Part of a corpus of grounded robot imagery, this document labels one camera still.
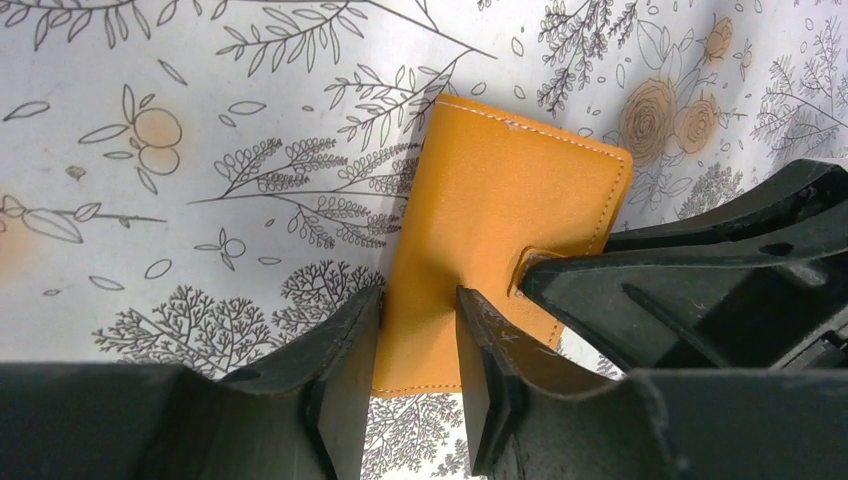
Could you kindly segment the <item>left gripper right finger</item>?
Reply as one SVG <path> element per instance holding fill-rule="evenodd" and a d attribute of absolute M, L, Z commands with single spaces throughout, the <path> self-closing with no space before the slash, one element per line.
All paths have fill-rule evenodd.
<path fill-rule="evenodd" d="M 456 290 L 471 471 L 489 479 L 843 479 L 845 370 L 644 370 L 559 355 Z"/>

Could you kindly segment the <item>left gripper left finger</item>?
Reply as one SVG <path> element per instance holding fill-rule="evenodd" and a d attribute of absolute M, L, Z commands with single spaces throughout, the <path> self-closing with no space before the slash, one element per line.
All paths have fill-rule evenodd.
<path fill-rule="evenodd" d="M 356 479 L 382 291 L 213 381 L 177 364 L 5 363 L 5 479 Z"/>

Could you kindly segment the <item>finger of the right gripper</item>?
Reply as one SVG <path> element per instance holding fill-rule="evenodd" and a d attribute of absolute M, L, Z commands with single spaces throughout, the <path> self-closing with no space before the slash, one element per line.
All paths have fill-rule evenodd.
<path fill-rule="evenodd" d="M 520 290 L 618 368 L 843 368 L 847 173 L 796 160 L 740 197 L 543 260 Z"/>

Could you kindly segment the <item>orange leather card holder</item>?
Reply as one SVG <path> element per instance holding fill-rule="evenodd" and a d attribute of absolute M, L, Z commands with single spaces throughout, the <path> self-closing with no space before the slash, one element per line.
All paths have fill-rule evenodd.
<path fill-rule="evenodd" d="M 517 291 L 525 263 L 601 253 L 633 169 L 624 149 L 440 95 L 386 287 L 373 395 L 460 391 L 458 286 L 555 347 L 563 325 Z"/>

